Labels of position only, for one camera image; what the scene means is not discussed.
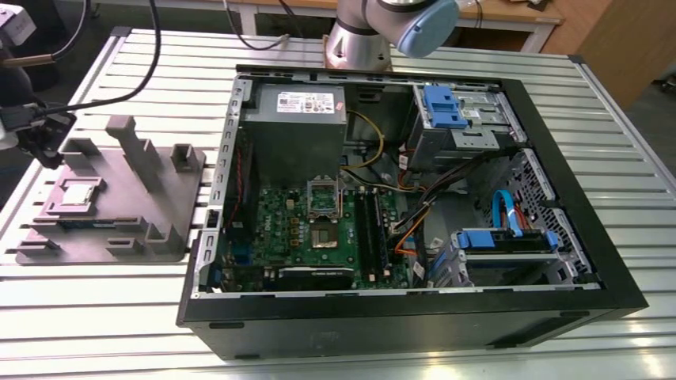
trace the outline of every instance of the wooden desk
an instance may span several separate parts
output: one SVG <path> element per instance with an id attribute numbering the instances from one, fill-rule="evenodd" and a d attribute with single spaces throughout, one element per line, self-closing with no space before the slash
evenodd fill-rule
<path id="1" fill-rule="evenodd" d="M 222 0 L 186 0 L 188 2 L 218 2 Z M 303 16 L 336 17 L 339 0 L 287 0 L 294 12 Z M 232 10 L 240 12 L 244 34 L 256 35 L 256 14 L 284 13 L 278 0 L 231 0 Z M 482 28 L 499 30 L 516 30 L 530 32 L 531 35 L 522 52 L 538 53 L 542 50 L 556 25 L 564 21 L 563 15 L 550 5 L 544 12 L 528 8 L 524 2 L 507 0 L 484 0 L 482 2 L 484 18 Z M 458 26 L 474 28 L 479 9 L 476 6 L 460 11 Z"/>

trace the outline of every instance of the power cable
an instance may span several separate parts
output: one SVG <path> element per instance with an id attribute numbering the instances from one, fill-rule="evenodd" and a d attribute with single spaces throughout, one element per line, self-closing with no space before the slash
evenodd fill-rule
<path id="1" fill-rule="evenodd" d="M 46 108 L 39 109 L 36 113 L 36 117 L 46 117 L 47 115 L 54 115 L 56 113 L 68 112 L 68 111 L 78 111 L 80 109 L 99 107 L 102 105 L 111 105 L 114 103 L 120 103 L 122 101 L 127 101 L 136 95 L 139 95 L 140 91 L 146 88 L 146 85 L 148 85 L 150 79 L 152 78 L 152 75 L 155 73 L 155 69 L 158 68 L 158 62 L 160 61 L 160 53 L 162 53 L 162 29 L 160 29 L 160 13 L 158 11 L 158 5 L 155 4 L 155 0 L 148 0 L 150 3 L 150 13 L 152 16 L 152 25 L 155 29 L 155 52 L 152 56 L 152 61 L 150 63 L 148 72 L 146 73 L 146 76 L 143 80 L 140 81 L 140 84 L 136 86 L 135 90 L 128 93 L 127 95 L 123 95 L 122 97 L 115 97 L 112 99 L 107 99 L 104 101 L 92 101 L 90 103 L 83 104 L 72 104 L 66 105 L 64 107 L 55 107 L 55 108 Z"/>
<path id="2" fill-rule="evenodd" d="M 0 67 L 16 68 L 16 67 L 42 66 L 48 65 L 50 63 L 55 63 L 58 60 L 60 60 L 74 50 L 75 44 L 80 41 L 80 38 L 83 37 L 83 32 L 87 29 L 87 24 L 90 23 L 91 11 L 92 11 L 92 0 L 83 0 L 83 14 L 80 14 L 78 28 L 75 29 L 75 33 L 71 36 L 71 39 L 66 43 L 64 47 L 62 47 L 55 53 L 6 59 L 4 61 L 0 61 Z"/>
<path id="3" fill-rule="evenodd" d="M 240 31 L 236 30 L 236 27 L 235 27 L 235 17 L 232 16 L 231 6 L 228 5 L 228 1 L 227 0 L 223 0 L 223 6 L 226 7 L 226 15 L 228 17 L 228 22 L 231 23 L 232 31 L 235 32 L 236 38 L 240 40 L 240 42 L 244 44 L 244 46 L 247 46 L 250 49 L 256 50 L 256 51 L 271 50 L 272 48 L 278 47 L 284 41 L 288 40 L 290 35 L 284 34 L 284 35 L 282 35 L 279 37 L 278 41 L 275 41 L 272 44 L 270 44 L 267 46 L 258 47 L 258 46 L 254 46 L 252 44 L 250 44 L 248 41 L 244 40 L 244 37 L 242 36 Z"/>

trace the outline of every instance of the aluminum extrusion table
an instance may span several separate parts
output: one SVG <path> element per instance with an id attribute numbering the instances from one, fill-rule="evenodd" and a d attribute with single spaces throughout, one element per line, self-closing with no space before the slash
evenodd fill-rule
<path id="1" fill-rule="evenodd" d="M 238 63 L 320 67 L 319 40 L 251 51 L 235 36 L 164 32 L 147 90 L 79 112 L 71 136 L 114 146 L 110 115 L 136 115 L 156 146 L 191 143 L 214 167 Z M 267 37 L 252 37 L 270 41 Z M 152 31 L 112 36 L 74 103 L 127 93 L 146 74 Z M 663 378 L 676 377 L 676 184 L 584 64 L 568 57 L 442 49 L 427 59 L 394 51 L 396 71 L 520 79 L 651 306 L 531 349 L 222 362 L 175 326 L 186 260 L 166 265 L 20 267 L 0 256 L 0 377 L 155 375 L 200 379 Z M 198 205 L 214 169 L 204 171 Z M 59 172 L 34 163 L 0 214 L 0 252 L 16 246 Z M 204 220 L 196 209 L 195 224 Z"/>

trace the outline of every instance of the blue latch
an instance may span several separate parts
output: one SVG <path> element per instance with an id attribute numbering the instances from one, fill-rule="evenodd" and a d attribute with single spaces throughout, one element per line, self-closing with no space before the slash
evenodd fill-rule
<path id="1" fill-rule="evenodd" d="M 496 242 L 490 231 L 466 231 L 472 248 L 495 248 Z"/>
<path id="2" fill-rule="evenodd" d="M 460 114 L 460 102 L 455 98 L 451 88 L 446 85 L 427 85 L 423 91 L 432 127 L 466 129 L 470 122 Z"/>
<path id="3" fill-rule="evenodd" d="M 547 242 L 550 243 L 550 248 L 552 248 L 552 252 L 559 248 L 559 234 L 554 231 L 546 232 Z"/>

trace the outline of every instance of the power supply label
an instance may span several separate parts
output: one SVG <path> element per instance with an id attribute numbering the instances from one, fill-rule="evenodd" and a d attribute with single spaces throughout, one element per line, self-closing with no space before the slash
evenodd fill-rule
<path id="1" fill-rule="evenodd" d="M 332 93 L 280 93 L 278 112 L 336 113 Z"/>

